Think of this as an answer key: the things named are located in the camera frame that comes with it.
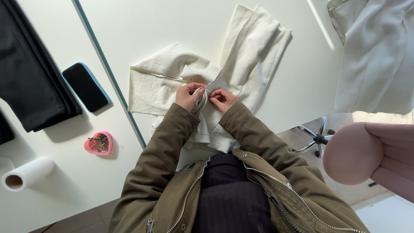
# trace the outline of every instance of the olive green jacket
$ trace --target olive green jacket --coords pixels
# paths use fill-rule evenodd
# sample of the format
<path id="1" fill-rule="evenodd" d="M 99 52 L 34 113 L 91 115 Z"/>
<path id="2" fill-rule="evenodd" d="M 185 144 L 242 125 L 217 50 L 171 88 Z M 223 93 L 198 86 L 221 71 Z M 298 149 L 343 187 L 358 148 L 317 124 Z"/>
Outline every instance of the olive green jacket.
<path id="1" fill-rule="evenodd" d="M 200 121 L 173 104 L 136 167 L 127 175 L 109 233 L 190 233 L 197 212 L 200 181 L 209 159 L 176 172 L 182 146 Z M 237 102 L 219 123 L 242 146 L 250 181 L 268 196 L 279 233 L 345 233 L 368 229 L 328 186 L 317 167 L 292 152 L 248 108 Z"/>

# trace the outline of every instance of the white table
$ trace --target white table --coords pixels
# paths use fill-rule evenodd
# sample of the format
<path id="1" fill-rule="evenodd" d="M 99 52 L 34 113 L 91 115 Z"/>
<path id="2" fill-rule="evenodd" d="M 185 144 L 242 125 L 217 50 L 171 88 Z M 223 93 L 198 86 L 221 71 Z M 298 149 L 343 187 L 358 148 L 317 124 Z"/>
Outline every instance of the white table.
<path id="1" fill-rule="evenodd" d="M 293 38 L 255 116 L 279 133 L 332 113 L 343 45 L 325 1 L 316 2 L 315 9 L 331 46 L 308 4 L 311 0 L 80 2 L 126 98 L 130 65 L 172 43 L 180 43 L 217 64 L 236 4 L 250 9 L 261 4 L 282 26 L 293 30 Z M 133 116 L 148 143 L 155 117 Z"/>
<path id="2" fill-rule="evenodd" d="M 111 82 L 70 0 L 18 0 L 62 71 L 82 61 L 111 99 L 98 115 L 83 109 L 77 116 L 39 132 L 26 133 L 0 100 L 0 108 L 16 139 L 0 145 L 0 157 L 15 167 L 46 155 L 56 163 L 44 180 L 18 193 L 0 187 L 0 232 L 27 233 L 119 198 L 126 174 L 134 168 L 142 147 Z M 108 158 L 87 153 L 83 143 L 105 130 L 113 137 Z"/>

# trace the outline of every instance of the person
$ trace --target person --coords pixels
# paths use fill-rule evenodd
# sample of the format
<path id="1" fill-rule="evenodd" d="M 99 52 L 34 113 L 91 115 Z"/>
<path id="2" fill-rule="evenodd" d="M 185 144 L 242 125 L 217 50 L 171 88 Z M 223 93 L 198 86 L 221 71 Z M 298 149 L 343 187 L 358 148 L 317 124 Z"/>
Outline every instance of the person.
<path id="1" fill-rule="evenodd" d="M 369 232 L 325 184 L 319 168 L 292 152 L 224 89 L 213 91 L 209 101 L 241 148 L 176 172 L 181 148 L 200 122 L 190 110 L 204 87 L 190 83 L 178 89 L 126 177 L 109 233 Z"/>

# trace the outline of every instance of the white fleece fabric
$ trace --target white fleece fabric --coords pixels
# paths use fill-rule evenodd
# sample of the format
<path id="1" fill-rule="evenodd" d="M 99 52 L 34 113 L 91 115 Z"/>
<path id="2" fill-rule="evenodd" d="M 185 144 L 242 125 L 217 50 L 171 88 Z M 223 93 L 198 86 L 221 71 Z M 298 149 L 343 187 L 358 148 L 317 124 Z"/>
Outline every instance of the white fleece fabric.
<path id="1" fill-rule="evenodd" d="M 353 7 L 347 2 L 328 3 L 335 6 L 329 8 L 335 28 L 345 32 L 334 112 L 411 112 L 414 0 L 354 0 Z"/>
<path id="2" fill-rule="evenodd" d="M 227 153 L 235 140 L 218 122 L 221 113 L 209 101 L 224 88 L 254 111 L 285 49 L 291 30 L 280 26 L 261 6 L 254 11 L 237 5 L 218 65 L 172 44 L 130 67 L 129 111 L 158 115 L 154 131 L 175 100 L 180 86 L 207 84 L 206 92 L 191 111 L 200 119 L 187 148 Z"/>

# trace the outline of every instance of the pink heart-shaped pin cushion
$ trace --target pink heart-shaped pin cushion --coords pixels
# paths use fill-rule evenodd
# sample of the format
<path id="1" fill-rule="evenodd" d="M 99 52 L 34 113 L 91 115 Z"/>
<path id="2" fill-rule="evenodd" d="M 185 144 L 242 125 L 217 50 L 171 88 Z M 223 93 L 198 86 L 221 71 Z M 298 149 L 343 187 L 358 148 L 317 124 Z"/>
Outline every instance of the pink heart-shaped pin cushion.
<path id="1" fill-rule="evenodd" d="M 112 150 L 112 136 L 106 131 L 100 131 L 86 140 L 83 148 L 94 155 L 107 155 Z"/>

